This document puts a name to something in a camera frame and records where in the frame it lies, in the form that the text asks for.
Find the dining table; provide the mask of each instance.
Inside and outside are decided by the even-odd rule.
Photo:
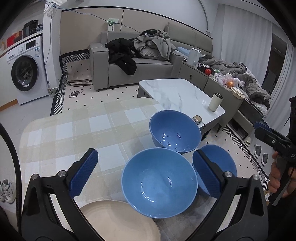
[[[98,200],[126,202],[121,188],[122,170],[135,154],[155,147],[149,121],[163,109],[156,100],[143,97],[98,103],[32,121],[25,128],[19,147],[23,200],[33,174],[54,176],[60,170],[68,170],[89,148],[94,148],[99,154],[98,163],[74,201],[80,208]],[[184,154],[191,164],[192,155],[193,152]],[[51,194],[51,199],[61,224],[70,230],[55,195]],[[161,241],[186,240],[215,202],[198,188],[186,211],[171,218],[154,219]],[[219,230],[228,226],[237,203],[237,199],[233,201]]]

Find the plastic bag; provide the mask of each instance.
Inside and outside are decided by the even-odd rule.
[[[233,78],[230,75],[219,75],[218,76],[218,84],[222,87],[222,86],[227,86],[228,88],[231,87],[237,87],[238,85],[240,87],[244,87],[245,82],[244,81],[240,81],[237,78]]]

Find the human hand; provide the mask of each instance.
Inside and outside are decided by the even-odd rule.
[[[278,152],[275,152],[272,155],[272,158],[275,160],[276,157],[278,156]],[[290,167],[289,168],[289,176],[291,175],[293,168]],[[276,162],[273,162],[273,164],[271,165],[271,172],[269,174],[269,183],[268,183],[268,189],[271,193],[276,193],[277,189],[280,187],[281,183],[280,180],[281,179],[281,173],[279,171],[279,169],[276,167]],[[292,176],[291,176],[291,182],[288,185],[286,191],[283,193],[282,198],[285,198],[287,196],[289,196],[294,190],[296,189],[296,170],[294,170]]]

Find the beige plate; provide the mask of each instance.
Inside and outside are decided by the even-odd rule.
[[[238,99],[242,100],[242,99],[246,98],[244,93],[240,89],[238,89],[236,87],[231,87],[231,90],[232,90],[233,95],[235,97],[237,97]]]
[[[80,210],[105,241],[160,241],[152,218],[141,215],[126,202],[101,200]]]

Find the sofa backrest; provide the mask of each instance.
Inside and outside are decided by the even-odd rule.
[[[119,38],[124,38],[124,39],[129,39],[129,38],[136,38],[139,36],[138,33],[135,32],[124,32],[124,31],[119,31],[119,32],[101,32],[99,36],[99,41],[101,44],[105,45],[107,42],[107,33],[108,33],[108,43],[112,40],[119,39]]]
[[[173,23],[168,23],[164,31],[169,34],[172,44],[174,44],[175,47],[183,47],[186,49],[195,47],[201,50],[202,54],[212,54],[213,39],[201,32],[190,31]]]

